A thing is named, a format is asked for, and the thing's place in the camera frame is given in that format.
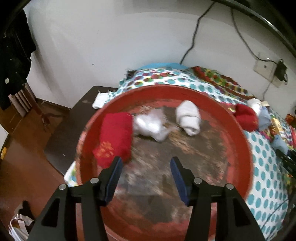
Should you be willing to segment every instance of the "wall socket plate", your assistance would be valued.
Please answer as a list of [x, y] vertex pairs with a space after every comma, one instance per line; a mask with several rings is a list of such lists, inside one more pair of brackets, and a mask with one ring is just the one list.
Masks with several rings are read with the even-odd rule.
[[[270, 60], [267, 56], [265, 56], [263, 53], [259, 53], [258, 57], [264, 60]], [[261, 60], [257, 60], [254, 66], [254, 71], [264, 78], [266, 78], [268, 81], [272, 82], [272, 84], [275, 87], [280, 87], [282, 84], [282, 81], [280, 81], [278, 78], [274, 78], [274, 71], [276, 70], [276, 64], [273, 62], [264, 62]]]

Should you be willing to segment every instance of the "silver bolt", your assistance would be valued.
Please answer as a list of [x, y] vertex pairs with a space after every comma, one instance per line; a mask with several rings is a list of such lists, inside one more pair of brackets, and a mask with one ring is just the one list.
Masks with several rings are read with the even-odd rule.
[[196, 183], [196, 184], [201, 184], [201, 183], [202, 183], [202, 179], [199, 178], [199, 177], [195, 178], [193, 181], [194, 181], [194, 183]]
[[59, 190], [65, 190], [67, 188], [67, 185], [66, 184], [61, 184], [59, 186]]
[[97, 183], [99, 180], [98, 180], [98, 178], [96, 178], [96, 177], [93, 177], [92, 179], [91, 179], [91, 183], [92, 184], [95, 184], [95, 183]]
[[227, 184], [226, 184], [226, 187], [227, 187], [229, 190], [234, 189], [234, 186], [233, 186], [231, 183], [227, 183]]

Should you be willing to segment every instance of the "hanging black clothing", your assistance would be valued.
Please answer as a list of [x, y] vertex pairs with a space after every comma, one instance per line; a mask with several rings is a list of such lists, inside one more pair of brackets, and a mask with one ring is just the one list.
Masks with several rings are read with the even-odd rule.
[[0, 107], [3, 110], [10, 106], [8, 95], [15, 95], [27, 82], [30, 57], [35, 50], [27, 17], [22, 10], [0, 40]]

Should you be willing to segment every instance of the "polka dot bedding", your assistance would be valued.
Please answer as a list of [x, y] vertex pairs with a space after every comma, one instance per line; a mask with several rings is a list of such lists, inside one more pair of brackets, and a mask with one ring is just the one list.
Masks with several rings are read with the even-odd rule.
[[[190, 70], [178, 70], [171, 67], [137, 71], [132, 79], [120, 81], [118, 91], [110, 92], [107, 102], [128, 90], [160, 84], [179, 85], [205, 92], [218, 102], [245, 104], [223, 95], [213, 85], [194, 76]], [[274, 110], [271, 112], [281, 122], [288, 139], [291, 138], [288, 124]], [[287, 174], [287, 171], [282, 167], [269, 141], [264, 136], [257, 131], [252, 133], [244, 131], [244, 133], [250, 143], [254, 165], [253, 184], [246, 202], [264, 237], [271, 240], [280, 229], [287, 212], [288, 202], [282, 204], [287, 199], [287, 190], [283, 181], [283, 175]]]

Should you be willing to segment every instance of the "dark wooden table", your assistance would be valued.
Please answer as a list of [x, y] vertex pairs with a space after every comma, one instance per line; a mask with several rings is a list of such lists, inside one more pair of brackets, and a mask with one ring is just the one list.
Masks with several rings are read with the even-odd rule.
[[93, 86], [70, 110], [44, 149], [47, 160], [63, 175], [72, 164], [76, 154], [76, 146], [86, 123], [97, 111], [92, 107], [98, 92], [116, 91], [117, 88]]

